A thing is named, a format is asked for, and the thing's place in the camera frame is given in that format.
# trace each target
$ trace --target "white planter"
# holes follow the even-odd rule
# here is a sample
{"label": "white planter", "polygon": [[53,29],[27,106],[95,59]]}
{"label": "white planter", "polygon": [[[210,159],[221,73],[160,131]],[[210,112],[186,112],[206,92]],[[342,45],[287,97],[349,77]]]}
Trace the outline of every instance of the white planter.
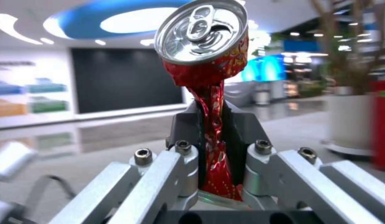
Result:
{"label": "white planter", "polygon": [[358,156],[372,154],[372,99],[372,95],[328,96],[328,149]]}
{"label": "white planter", "polygon": [[267,91],[257,91],[254,93],[253,100],[256,105],[269,105],[270,94]]}

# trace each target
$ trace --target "blue display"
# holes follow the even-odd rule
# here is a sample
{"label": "blue display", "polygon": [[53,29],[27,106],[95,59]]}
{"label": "blue display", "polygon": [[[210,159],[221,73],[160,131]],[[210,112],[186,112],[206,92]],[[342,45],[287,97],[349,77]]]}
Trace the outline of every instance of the blue display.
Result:
{"label": "blue display", "polygon": [[240,73],[242,81],[268,82],[286,78],[283,55],[259,57],[248,61]]}
{"label": "blue display", "polygon": [[13,95],[23,93],[23,87],[17,85],[10,85],[6,82],[0,81],[0,95]]}

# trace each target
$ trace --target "crumpled red label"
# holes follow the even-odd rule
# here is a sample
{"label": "crumpled red label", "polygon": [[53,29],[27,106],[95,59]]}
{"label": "crumpled red label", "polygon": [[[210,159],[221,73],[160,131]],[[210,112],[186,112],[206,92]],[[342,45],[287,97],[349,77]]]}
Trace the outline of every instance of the crumpled red label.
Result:
{"label": "crumpled red label", "polygon": [[241,189],[232,183],[226,143],[221,139],[221,110],[224,79],[242,71],[247,63],[248,34],[238,46],[215,61],[200,65],[175,65],[164,61],[166,70],[178,86],[186,86],[204,112],[206,179],[201,190],[233,200],[241,199]]}

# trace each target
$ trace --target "aluminum can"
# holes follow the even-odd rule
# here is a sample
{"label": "aluminum can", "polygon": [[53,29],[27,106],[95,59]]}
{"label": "aluminum can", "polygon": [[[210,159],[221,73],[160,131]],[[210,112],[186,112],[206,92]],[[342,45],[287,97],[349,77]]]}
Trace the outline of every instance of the aluminum can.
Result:
{"label": "aluminum can", "polygon": [[158,29],[155,50],[178,86],[212,85],[246,66],[248,25],[235,0],[196,0]]}
{"label": "aluminum can", "polygon": [[247,63],[245,8],[235,0],[196,0],[171,14],[155,35],[155,50],[178,86],[186,86],[201,104],[205,131],[205,181],[200,189],[241,200],[221,139],[224,79]]}

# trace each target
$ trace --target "recessed light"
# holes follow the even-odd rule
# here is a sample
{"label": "recessed light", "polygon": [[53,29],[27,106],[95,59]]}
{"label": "recessed light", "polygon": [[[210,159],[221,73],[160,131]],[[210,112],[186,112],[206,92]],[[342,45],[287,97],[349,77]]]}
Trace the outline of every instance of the recessed light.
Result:
{"label": "recessed light", "polygon": [[340,11],[337,11],[337,12],[335,12],[335,13],[333,13],[334,15],[341,15],[341,14],[343,14],[343,13],[345,13],[345,12],[348,12],[348,11],[350,11],[349,9],[344,9],[344,10],[340,10]]}
{"label": "recessed light", "polygon": [[40,38],[40,40],[42,42],[45,42],[46,44],[54,44],[54,41],[47,39],[47,38],[44,38],[44,37]]}
{"label": "recessed light", "polygon": [[95,40],[95,42],[96,42],[97,44],[99,44],[99,45],[102,45],[102,46],[104,46],[105,44],[107,44],[107,43],[105,43],[105,42],[102,41],[102,40]]}
{"label": "recessed light", "polygon": [[61,29],[60,24],[58,23],[57,18],[50,17],[46,19],[43,22],[43,27],[44,29],[49,32],[50,34],[56,36],[56,37],[61,37],[61,38],[66,38],[70,39],[64,31]]}
{"label": "recessed light", "polygon": [[101,29],[115,34],[157,30],[176,7],[147,8],[114,15],[102,21]]}
{"label": "recessed light", "polygon": [[362,39],[362,40],[358,40],[357,42],[371,42],[372,39]]}
{"label": "recessed light", "polygon": [[328,56],[328,54],[323,54],[323,53],[308,53],[308,52],[283,52],[281,53],[283,56],[287,57],[292,57],[292,56],[297,56],[297,57],[310,57],[310,56]]}
{"label": "recessed light", "polygon": [[154,44],[154,42],[155,42],[154,39],[147,39],[147,40],[141,40],[140,44],[148,47],[149,45]]}
{"label": "recessed light", "polygon": [[338,48],[339,51],[351,51],[351,47],[347,45],[340,45]]}
{"label": "recessed light", "polygon": [[43,44],[39,41],[25,37],[24,35],[18,33],[14,29],[14,24],[16,23],[17,20],[18,20],[18,18],[14,17],[12,15],[0,14],[0,29],[3,32],[5,32],[6,34],[11,35],[11,36],[13,36],[19,40],[22,40],[22,41],[25,41],[25,42],[28,42],[31,44]]}
{"label": "recessed light", "polygon": [[244,5],[245,5],[245,3],[246,3],[246,2],[245,2],[245,1],[243,1],[243,0],[236,0],[236,1],[237,1],[237,2],[239,2],[239,4],[241,4],[241,5],[243,5],[243,6],[244,6]]}
{"label": "recessed light", "polygon": [[248,20],[248,28],[250,30],[256,30],[259,28],[259,25],[254,20]]}
{"label": "recessed light", "polygon": [[293,58],[292,57],[284,57],[284,62],[285,63],[293,63]]}

